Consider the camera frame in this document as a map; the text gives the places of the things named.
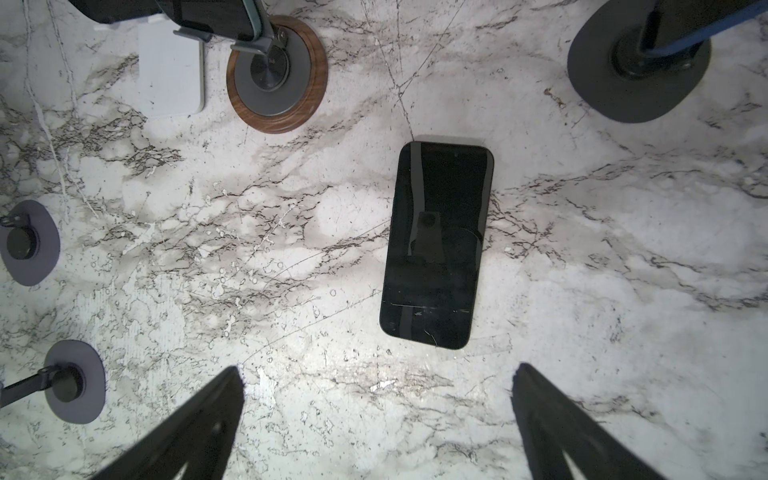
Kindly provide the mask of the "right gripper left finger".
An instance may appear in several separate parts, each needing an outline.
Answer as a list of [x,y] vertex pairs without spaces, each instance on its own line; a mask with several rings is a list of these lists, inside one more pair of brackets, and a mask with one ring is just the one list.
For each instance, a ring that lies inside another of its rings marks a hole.
[[244,407],[244,385],[235,366],[204,388],[96,479],[221,479]]

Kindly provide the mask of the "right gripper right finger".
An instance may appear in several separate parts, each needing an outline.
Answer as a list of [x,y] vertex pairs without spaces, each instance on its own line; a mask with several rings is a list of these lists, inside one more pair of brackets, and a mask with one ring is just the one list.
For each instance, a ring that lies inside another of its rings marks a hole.
[[662,477],[529,363],[515,372],[511,403],[534,479],[571,479],[569,461],[586,479]]

